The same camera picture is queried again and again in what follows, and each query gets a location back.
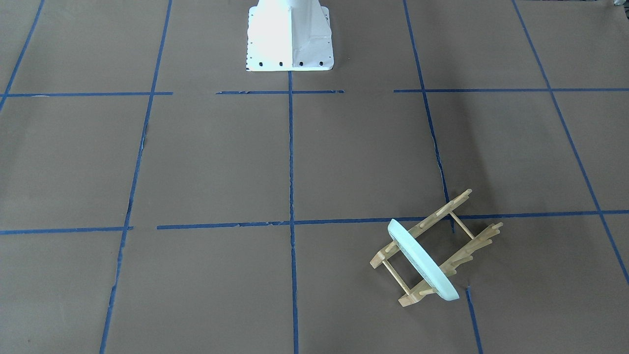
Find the blue painter's tape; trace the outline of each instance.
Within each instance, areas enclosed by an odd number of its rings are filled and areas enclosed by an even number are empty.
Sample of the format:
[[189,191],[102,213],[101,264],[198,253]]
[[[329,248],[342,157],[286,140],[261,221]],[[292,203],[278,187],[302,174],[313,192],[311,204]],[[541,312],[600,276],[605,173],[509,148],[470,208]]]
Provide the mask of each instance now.
[[478,331],[478,323],[476,322],[476,313],[474,312],[474,303],[472,302],[472,294],[470,293],[470,286],[467,286],[465,290],[465,296],[467,297],[467,307],[470,310],[470,317],[472,318],[472,327],[474,327],[474,336],[476,337],[476,346],[478,348],[478,354],[482,354],[481,334]]
[[457,215],[459,219],[510,219],[521,217],[561,217],[561,216],[577,216],[577,215],[598,215],[598,211],[582,211],[582,212],[545,212],[545,213],[516,213],[516,214],[481,214],[481,215]]
[[18,74],[19,65],[22,63],[22,59],[24,59],[24,54],[26,53],[26,48],[28,48],[28,44],[31,42],[31,38],[33,37],[33,32],[35,31],[35,27],[37,26],[37,22],[39,21],[39,17],[42,14],[44,0],[40,1],[40,5],[37,8],[37,13],[35,14],[35,19],[33,20],[33,24],[31,25],[31,29],[26,36],[26,41],[24,42],[24,46],[22,47],[22,51],[19,53],[18,61],[15,63],[13,67],[13,72],[11,73],[11,78],[9,78],[9,83],[6,85],[6,89],[4,89],[4,95],[2,96],[2,100],[0,100],[0,111],[4,107],[4,102],[6,102],[7,97],[9,97],[9,92],[11,92],[11,86],[13,86],[13,81],[15,81],[15,75]]
[[583,175],[583,179],[586,182],[587,185],[587,189],[590,192],[590,195],[592,197],[592,201],[594,202],[594,206],[596,207],[596,211],[599,214],[599,217],[601,219],[601,222],[603,223],[603,227],[605,228],[605,233],[607,233],[607,237],[610,240],[610,244],[611,247],[614,251],[614,254],[616,255],[616,259],[618,260],[618,264],[620,265],[620,268],[623,272],[623,275],[625,276],[625,281],[627,282],[627,284],[629,284],[629,273],[627,272],[627,269],[625,267],[625,263],[623,262],[622,257],[620,256],[620,252],[618,252],[618,248],[616,247],[616,242],[614,241],[614,237],[612,236],[610,229],[607,225],[607,221],[605,220],[605,216],[603,211],[601,210],[601,206],[598,203],[598,199],[596,198],[596,194],[594,194],[594,188],[592,187],[592,184],[590,183],[589,178],[587,177],[587,173],[586,173],[586,169],[583,166],[583,162],[581,161],[581,157],[579,156],[579,152],[577,151],[577,147],[574,143],[574,141],[572,140],[572,136],[570,134],[570,130],[568,129],[568,125],[565,122],[564,119],[564,115],[561,112],[561,109],[559,108],[559,104],[557,103],[557,99],[555,97],[555,93],[553,92],[551,86],[550,86],[550,81],[548,80],[548,76],[546,75],[546,72],[544,71],[544,67],[542,65],[542,61],[540,60],[539,55],[537,54],[537,50],[535,50],[535,46],[533,45],[533,40],[531,39],[531,36],[528,32],[528,29],[526,28],[526,24],[524,23],[524,19],[522,18],[522,14],[520,13],[520,9],[518,8],[518,4],[516,4],[515,0],[511,0],[511,3],[513,4],[513,7],[516,11],[516,14],[518,15],[518,19],[520,19],[520,24],[522,25],[522,29],[524,29],[524,34],[526,35],[526,39],[528,40],[528,44],[531,47],[531,50],[533,51],[533,55],[535,56],[535,60],[537,61],[537,65],[540,68],[540,72],[542,73],[542,77],[544,78],[544,81],[546,82],[546,86],[548,87],[548,90],[550,91],[550,97],[552,98],[553,104],[555,105],[555,109],[557,110],[557,115],[559,116],[559,120],[561,121],[561,125],[564,128],[564,132],[566,137],[568,138],[568,142],[570,143],[570,147],[572,148],[572,152],[574,153],[574,157],[577,160],[577,164],[579,165],[579,169],[581,170],[581,174]]
[[457,92],[547,92],[544,88],[486,88],[486,89],[395,89],[394,93],[457,93]]
[[602,210],[603,214],[629,214],[629,210]]
[[67,229],[27,229],[27,230],[0,230],[0,235],[27,235],[27,234],[69,234],[75,232],[111,232],[123,231],[124,226],[118,227],[71,227]]
[[220,91],[216,94],[288,94],[288,91]]
[[344,90],[335,90],[335,89],[327,89],[327,90],[318,90],[318,91],[293,91],[293,94],[335,94],[335,93],[345,93]]
[[289,204],[291,228],[291,283],[292,283],[292,346],[293,353],[299,354],[299,321],[297,307],[297,257],[295,252],[295,204],[294,204],[294,135],[293,135],[293,105],[292,105],[292,71],[288,72],[288,126],[289,126]]
[[159,225],[158,230],[181,230],[181,229],[222,229],[226,227],[257,227],[257,226],[281,226],[288,225],[288,221],[265,221],[265,222],[224,222],[217,224],[182,224],[182,225]]
[[[172,96],[171,91],[153,93],[155,96]],[[74,92],[74,93],[10,93],[8,97],[85,97],[85,96],[149,96],[151,92]]]
[[166,17],[164,20],[164,29],[162,30],[162,40],[160,41],[159,51],[157,52],[157,60],[155,62],[155,71],[153,72],[153,83],[151,85],[151,94],[148,96],[147,112],[144,117],[144,125],[142,128],[142,136],[140,137],[140,146],[138,148],[138,156],[135,162],[135,171],[133,173],[133,182],[131,183],[131,192],[129,193],[129,204],[125,217],[125,229],[122,232],[120,238],[120,248],[118,249],[118,260],[116,264],[116,277],[114,285],[111,287],[111,293],[109,295],[109,306],[107,308],[107,315],[105,317],[105,325],[103,329],[103,337],[101,338],[100,354],[105,354],[105,348],[107,346],[107,338],[109,334],[109,325],[111,324],[111,315],[113,313],[114,304],[116,301],[116,291],[118,289],[118,281],[120,280],[120,271],[123,260],[123,249],[125,248],[126,237],[128,233],[127,227],[129,226],[131,219],[131,211],[133,210],[133,199],[135,197],[135,190],[138,184],[138,176],[140,174],[140,165],[142,163],[142,152],[144,150],[144,141],[147,136],[148,120],[150,118],[151,109],[153,106],[153,97],[155,96],[155,88],[157,87],[157,78],[159,75],[160,63],[162,61],[162,53],[164,51],[164,42],[166,41],[166,33],[168,31],[168,22],[170,19],[170,10],[172,9],[172,0],[168,1],[168,8],[166,10]]
[[629,91],[629,88],[559,88],[552,89],[554,92],[615,92]]
[[[428,117],[428,126],[430,127],[430,135],[432,136],[433,144],[435,146],[435,155],[437,157],[439,173],[441,174],[441,182],[443,185],[443,195],[447,203],[450,201],[450,195],[448,194],[448,186],[445,182],[445,173],[443,172],[443,164],[441,162],[441,155],[439,154],[439,145],[437,144],[437,136],[435,135],[435,128],[433,125],[432,116],[430,114],[430,106],[428,105],[428,95],[426,95],[426,86],[424,85],[424,77],[421,73],[420,57],[417,53],[417,46],[415,45],[415,35],[413,34],[413,27],[411,26],[411,18],[408,14],[408,5],[406,4],[406,0],[403,0],[403,3],[404,3],[404,14],[406,15],[406,24],[408,26],[408,34],[411,37],[411,44],[413,46],[413,55],[415,56],[415,66],[417,67],[417,75],[420,79],[421,93],[423,95],[424,106],[426,108],[426,116]],[[454,222],[452,222],[452,231],[454,231]]]
[[391,219],[397,221],[422,221],[425,217],[372,217],[364,219],[321,219],[321,220],[297,220],[295,225],[320,225],[320,224],[363,224],[369,222],[390,222]]

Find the white metal pedestal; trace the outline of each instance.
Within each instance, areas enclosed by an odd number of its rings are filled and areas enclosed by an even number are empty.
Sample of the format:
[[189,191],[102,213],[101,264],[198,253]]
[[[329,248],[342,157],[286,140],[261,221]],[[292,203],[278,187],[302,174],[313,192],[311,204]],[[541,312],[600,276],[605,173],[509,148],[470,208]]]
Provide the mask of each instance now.
[[249,9],[248,71],[323,71],[334,66],[330,11],[318,0],[260,0]]

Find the grid line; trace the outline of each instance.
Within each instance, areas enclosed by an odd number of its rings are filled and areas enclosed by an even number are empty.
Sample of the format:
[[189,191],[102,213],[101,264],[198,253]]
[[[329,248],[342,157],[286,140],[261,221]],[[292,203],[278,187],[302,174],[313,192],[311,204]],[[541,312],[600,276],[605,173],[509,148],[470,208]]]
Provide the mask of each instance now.
[[[437,157],[437,165],[439,166],[439,173],[441,174],[441,182],[443,185],[443,195],[445,197],[445,202],[448,203],[450,201],[450,195],[448,194],[448,186],[445,182],[445,173],[443,172],[443,164],[441,163],[441,155],[439,155],[439,145],[437,144],[437,136],[435,135],[435,128],[433,126],[432,116],[430,115],[430,106],[428,105],[428,95],[426,94],[426,86],[424,85],[424,77],[421,73],[421,65],[420,65],[420,57],[417,53],[417,46],[415,44],[415,35],[413,34],[413,27],[411,26],[411,18],[408,14],[408,5],[406,4],[406,0],[403,0],[404,3],[404,14],[406,15],[406,24],[408,26],[408,34],[411,37],[411,44],[413,46],[413,55],[415,56],[415,66],[417,67],[417,76],[420,79],[421,86],[421,94],[424,99],[424,106],[426,109],[426,116],[428,118],[428,126],[430,128],[430,135],[432,136],[433,143],[435,145],[435,155]],[[454,223],[452,223],[452,232],[454,232]]]
[[2,100],[0,100],[0,111],[2,111],[4,107],[4,102],[11,92],[11,86],[13,86],[13,81],[15,80],[15,76],[18,74],[19,65],[22,64],[22,59],[24,59],[24,54],[26,53],[26,49],[28,48],[28,44],[31,42],[31,38],[33,37],[33,32],[35,31],[35,27],[37,26],[37,22],[39,21],[39,17],[42,14],[44,0],[40,0],[39,8],[37,8],[37,14],[35,14],[35,19],[33,20],[33,24],[31,25],[31,29],[26,36],[26,41],[24,42],[24,46],[22,47],[22,51],[19,53],[18,61],[15,63],[13,67],[13,72],[11,73],[11,78],[6,85],[6,89],[4,89],[4,94],[2,96]]
[[457,92],[624,92],[629,88],[470,88],[470,89],[394,89],[393,93]]
[[310,90],[310,91],[219,91],[215,94],[335,94],[345,93],[342,89],[323,89],[323,90]]
[[150,95],[148,96],[147,112],[144,117],[144,125],[142,127],[142,136],[140,137],[140,146],[138,148],[138,157],[135,162],[135,171],[133,173],[133,182],[131,184],[131,192],[129,194],[129,205],[126,211],[125,228],[123,229],[122,236],[120,238],[120,248],[118,249],[118,261],[116,263],[116,277],[114,285],[111,287],[111,294],[109,296],[109,306],[107,308],[107,315],[105,317],[105,325],[103,329],[103,337],[101,339],[100,354],[105,353],[107,346],[107,337],[109,334],[109,326],[111,324],[111,315],[116,300],[116,291],[118,289],[118,281],[120,280],[120,271],[123,261],[123,249],[125,248],[126,237],[128,233],[128,226],[131,220],[131,211],[133,210],[133,199],[135,197],[135,189],[138,184],[138,176],[140,174],[140,165],[142,163],[142,152],[144,150],[144,141],[147,136],[148,121],[151,115],[151,109],[153,106],[153,97],[155,96],[155,88],[157,86],[157,77],[159,75],[159,68],[162,61],[162,52],[164,51],[164,42],[166,41],[166,33],[168,31],[168,22],[170,19],[170,9],[172,8],[172,0],[168,1],[168,7],[166,9],[166,18],[164,20],[164,29],[162,30],[162,40],[160,42],[159,51],[157,52],[157,60],[155,62],[155,72],[153,73],[153,83],[151,85]]
[[69,92],[69,93],[9,93],[6,97],[85,97],[85,96],[172,96],[172,91],[151,92]]
[[[603,214],[609,215],[623,215],[629,214],[629,210],[602,210]],[[519,219],[519,218],[535,218],[535,217],[570,217],[581,215],[599,215],[597,210],[584,210],[575,212],[541,212],[541,213],[513,213],[513,214],[472,214],[472,215],[457,215],[461,220],[482,220],[482,219]],[[391,219],[397,221],[415,221],[419,222],[424,220],[425,216],[418,217],[372,217],[372,218],[356,218],[356,219],[310,219],[310,220],[295,220],[295,225],[321,225],[321,224],[363,224],[370,222],[389,222]],[[447,215],[445,220],[451,220],[452,218]],[[221,223],[207,223],[207,224],[171,224],[171,225],[159,225],[157,230],[181,230],[181,229],[220,229],[226,227],[264,227],[264,226],[285,226],[291,223],[290,220],[274,220],[274,221],[260,221],[260,222],[221,222]]]
[[25,229],[25,230],[0,230],[0,235],[27,235],[27,234],[70,234],[75,232],[111,232],[132,230],[132,226],[114,227],[71,227],[66,229]]
[[533,51],[533,55],[535,56],[535,60],[537,61],[537,65],[540,68],[540,72],[542,73],[542,77],[544,78],[544,81],[546,82],[546,87],[548,88],[548,91],[550,93],[550,97],[552,98],[553,104],[555,105],[555,109],[557,110],[557,115],[559,116],[559,120],[561,121],[561,124],[564,128],[564,132],[566,137],[568,138],[568,142],[570,143],[570,147],[572,148],[572,152],[574,153],[574,157],[577,160],[577,164],[579,165],[579,169],[581,170],[581,174],[583,175],[583,179],[585,180],[586,184],[587,184],[587,188],[589,190],[590,196],[592,197],[592,201],[594,202],[594,206],[596,207],[596,211],[598,212],[598,215],[601,219],[601,222],[603,223],[603,227],[605,228],[605,233],[607,233],[607,237],[610,240],[610,244],[611,247],[614,251],[614,254],[616,255],[616,259],[618,260],[618,264],[620,265],[620,268],[623,272],[623,275],[625,276],[625,281],[627,282],[627,284],[629,284],[629,274],[627,273],[627,269],[625,268],[625,263],[623,262],[622,257],[620,256],[620,252],[618,251],[618,247],[616,247],[616,242],[614,241],[614,237],[611,234],[610,228],[607,225],[607,220],[605,220],[605,216],[603,214],[603,211],[601,210],[601,206],[598,203],[598,199],[596,198],[596,194],[594,194],[594,188],[592,187],[592,184],[590,183],[589,178],[587,177],[587,172],[585,169],[585,166],[583,166],[583,162],[581,161],[581,157],[579,157],[579,152],[577,151],[577,147],[574,144],[574,141],[572,140],[572,136],[570,134],[570,130],[568,129],[568,125],[566,124],[565,120],[564,120],[564,115],[561,112],[561,109],[559,108],[559,104],[557,103],[557,99],[555,97],[555,93],[553,92],[553,89],[550,85],[550,81],[548,80],[548,76],[546,75],[546,71],[544,70],[544,67],[542,65],[542,61],[540,60],[540,56],[537,54],[537,50],[535,49],[535,46],[533,45],[533,40],[531,39],[531,36],[528,32],[528,29],[526,28],[526,24],[524,22],[524,19],[522,18],[522,14],[520,13],[520,9],[518,8],[518,5],[516,4],[516,0],[511,0],[511,3],[513,3],[513,7],[516,11],[516,14],[518,15],[518,19],[520,19],[520,23],[522,25],[522,29],[524,30],[524,34],[526,35],[526,39],[528,40],[528,44],[531,47],[531,50]]
[[465,289],[465,297],[467,298],[467,307],[470,310],[470,318],[472,319],[472,327],[474,328],[474,337],[476,338],[476,346],[478,354],[482,354],[481,334],[478,331],[478,323],[476,322],[476,313],[474,312],[474,303],[472,302],[472,294],[470,292],[471,285]]
[[288,125],[289,125],[289,184],[290,184],[290,229],[291,229],[291,282],[292,282],[292,345],[294,354],[299,354],[299,323],[297,310],[297,259],[295,254],[295,205],[294,205],[294,136],[292,129],[292,71],[288,72]]

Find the blue tape line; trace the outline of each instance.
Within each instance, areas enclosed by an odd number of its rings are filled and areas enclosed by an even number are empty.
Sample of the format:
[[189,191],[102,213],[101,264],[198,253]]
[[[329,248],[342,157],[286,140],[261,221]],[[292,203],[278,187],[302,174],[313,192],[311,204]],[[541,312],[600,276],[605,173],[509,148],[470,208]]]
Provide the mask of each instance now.
[[552,89],[553,92],[614,92],[614,91],[629,91],[629,88],[560,88]]
[[111,287],[111,294],[109,296],[109,306],[107,308],[107,316],[105,318],[105,326],[103,329],[103,338],[101,340],[100,354],[105,353],[105,347],[107,345],[107,337],[109,334],[109,325],[111,324],[111,314],[113,312],[114,303],[116,300],[116,291],[118,289],[118,280],[120,279],[120,270],[122,267],[123,249],[125,248],[126,235],[128,233],[127,227],[131,220],[131,210],[133,209],[133,199],[135,197],[135,189],[138,184],[138,176],[140,174],[140,165],[142,163],[142,152],[144,150],[144,141],[147,136],[148,120],[151,114],[151,108],[153,106],[153,97],[155,93],[155,87],[157,87],[157,77],[159,75],[159,67],[162,61],[162,52],[164,51],[164,42],[166,41],[166,32],[168,30],[168,22],[170,19],[170,9],[172,8],[172,0],[168,1],[168,8],[166,10],[166,19],[164,20],[164,29],[162,31],[162,40],[160,42],[159,51],[157,52],[157,61],[155,63],[155,71],[153,73],[153,84],[151,85],[151,94],[148,96],[147,113],[144,117],[144,126],[142,127],[142,137],[140,138],[140,146],[138,148],[138,157],[135,161],[135,172],[133,173],[133,183],[131,184],[131,192],[129,193],[129,205],[126,211],[125,217],[125,230],[122,232],[120,238],[120,248],[118,249],[118,260],[116,264],[116,278],[113,287]]
[[456,93],[456,92],[609,92],[609,91],[629,91],[629,88],[560,88],[560,89],[540,89],[540,88],[513,88],[513,89],[395,89],[394,93]]
[[[448,194],[448,185],[445,182],[445,173],[443,172],[443,164],[441,163],[441,155],[439,154],[439,145],[437,144],[437,135],[435,134],[435,127],[433,126],[432,116],[430,114],[430,106],[428,105],[428,95],[426,94],[426,86],[424,85],[424,76],[421,73],[420,56],[417,53],[417,46],[415,45],[415,35],[413,34],[413,27],[411,26],[411,18],[408,14],[408,5],[406,0],[404,3],[404,14],[406,15],[406,24],[408,25],[408,34],[411,37],[411,44],[413,45],[413,55],[415,56],[415,66],[417,67],[417,75],[420,79],[421,95],[424,99],[424,106],[426,108],[426,116],[428,117],[428,126],[430,127],[430,135],[435,145],[435,155],[437,157],[437,165],[439,166],[439,173],[441,174],[441,183],[443,185],[443,195],[445,202],[450,201],[450,195]],[[452,232],[454,232],[454,221],[450,221]]]
[[395,89],[394,93],[456,93],[456,92],[547,92],[548,89],[515,88],[515,89]]
[[288,91],[220,91],[216,94],[288,94]]
[[467,297],[467,307],[470,310],[470,317],[472,318],[472,326],[474,327],[474,336],[476,337],[476,346],[478,347],[478,354],[482,354],[481,334],[478,332],[478,323],[476,322],[476,313],[474,312],[474,303],[472,302],[472,294],[470,294],[470,286],[467,286],[465,290],[465,296]]
[[[604,214],[629,214],[629,210],[604,210]],[[477,214],[477,215],[457,215],[461,220],[478,220],[478,219],[514,219],[527,217],[568,217],[579,215],[599,215],[596,210],[585,210],[577,212],[542,212],[542,213],[514,213],[514,214]],[[370,222],[389,222],[391,219],[397,221],[422,221],[426,217],[371,217],[361,219],[311,219],[311,220],[295,220],[294,225],[321,225],[321,224],[363,224]],[[223,227],[257,227],[257,226],[285,226],[290,225],[290,221],[263,221],[263,222],[225,222],[216,224],[180,224],[180,225],[159,225],[158,230],[174,230],[174,229],[215,229]]]
[[15,63],[13,67],[13,72],[11,73],[11,78],[9,79],[9,83],[6,85],[6,89],[4,89],[4,94],[2,96],[2,100],[0,100],[0,111],[4,107],[4,102],[11,91],[11,86],[13,86],[13,81],[15,81],[15,75],[18,74],[19,65],[22,64],[22,59],[24,59],[24,54],[26,53],[26,48],[28,48],[28,44],[31,42],[31,38],[33,37],[33,32],[35,31],[35,27],[37,26],[37,22],[39,21],[39,17],[42,13],[44,0],[40,1],[39,8],[37,8],[37,14],[35,14],[35,19],[33,20],[33,24],[31,25],[31,30],[28,32],[26,36],[26,41],[24,42],[24,46],[22,47],[22,51],[19,53],[18,61]]
[[629,214],[629,210],[602,210],[603,214]]
[[520,19],[520,23],[522,24],[522,29],[524,29],[524,34],[526,35],[526,39],[528,40],[528,44],[531,46],[531,49],[533,50],[533,55],[535,56],[535,60],[537,61],[537,65],[539,66],[540,71],[542,72],[542,77],[544,78],[544,81],[546,82],[546,86],[548,87],[548,90],[550,91],[550,97],[552,98],[552,101],[553,101],[553,104],[555,105],[555,109],[557,110],[559,119],[561,120],[561,125],[563,126],[565,135],[568,138],[568,141],[570,142],[570,147],[572,148],[574,157],[577,159],[577,164],[579,165],[581,174],[583,175],[583,178],[586,181],[587,189],[590,192],[592,201],[594,202],[594,206],[596,207],[599,217],[601,218],[601,222],[603,223],[603,227],[605,228],[605,233],[607,233],[607,237],[610,240],[610,244],[611,244],[611,247],[613,248],[614,254],[616,255],[618,264],[620,265],[623,275],[625,276],[625,281],[627,282],[627,284],[629,284],[629,273],[627,273],[627,269],[625,268],[625,263],[623,262],[623,259],[620,256],[620,252],[618,251],[618,248],[616,247],[616,242],[614,241],[614,237],[611,235],[610,229],[607,225],[607,221],[605,220],[605,216],[603,215],[603,211],[601,210],[601,206],[599,205],[598,199],[596,198],[596,195],[594,194],[594,188],[592,188],[592,184],[590,183],[590,180],[587,177],[586,169],[583,166],[581,157],[579,157],[579,152],[577,151],[577,147],[575,146],[574,141],[572,140],[570,130],[568,129],[568,126],[564,120],[564,115],[561,113],[561,109],[559,108],[559,104],[557,103],[555,94],[553,93],[551,89],[550,81],[548,80],[548,76],[546,75],[546,72],[544,71],[544,67],[542,65],[542,61],[540,60],[540,56],[537,54],[537,50],[535,50],[535,46],[533,45],[533,40],[531,39],[528,29],[526,28],[524,19],[522,18],[522,14],[520,13],[520,9],[518,8],[516,1],[511,0],[511,2],[513,3],[513,7],[515,8],[518,18]]
[[[155,96],[172,96],[171,91],[159,91]],[[7,97],[83,97],[83,96],[149,96],[151,92],[73,92],[73,93],[11,93]]]
[[293,94],[335,94],[345,93],[345,90],[339,89],[327,89],[327,90],[315,90],[315,91],[293,91]]
[[[292,94],[335,94],[345,93],[345,90],[327,89],[316,91],[293,91]],[[289,94],[289,91],[220,91],[216,94]]]
[[397,221],[422,221],[426,217],[372,217],[364,219],[321,219],[321,220],[297,220],[296,225],[320,225],[320,224],[363,224],[368,222],[389,222],[391,219]]
[[182,224],[182,225],[159,225],[158,230],[181,230],[181,229],[222,229],[225,227],[255,227],[255,226],[281,226],[288,225],[288,221],[265,221],[265,222],[224,222],[218,224]]
[[299,354],[299,323],[297,310],[297,261],[295,254],[295,205],[294,205],[294,137],[292,126],[292,71],[288,72],[288,126],[289,126],[289,181],[290,181],[290,197],[291,216],[289,225],[291,228],[291,275],[292,275],[292,347],[293,353]]
[[557,216],[577,216],[577,215],[598,215],[597,211],[583,212],[547,212],[547,213],[519,213],[519,214],[480,214],[480,215],[457,215],[461,220],[474,219],[510,219],[520,217],[557,217]]
[[0,230],[0,235],[27,235],[27,234],[70,234],[75,232],[109,232],[123,231],[126,227],[72,227],[69,229],[28,229],[28,230]]

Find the light blue plate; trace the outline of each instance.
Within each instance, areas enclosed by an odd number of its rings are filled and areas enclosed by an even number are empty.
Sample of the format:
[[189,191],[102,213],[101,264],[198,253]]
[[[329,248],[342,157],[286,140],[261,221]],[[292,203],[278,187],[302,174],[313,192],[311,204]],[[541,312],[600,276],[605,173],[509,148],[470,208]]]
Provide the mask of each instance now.
[[435,289],[435,292],[444,300],[452,301],[459,298],[459,294],[443,274],[435,261],[417,243],[417,240],[400,225],[395,219],[391,219],[387,228],[391,238],[398,243],[398,247],[411,262],[413,267],[424,277],[426,282]]

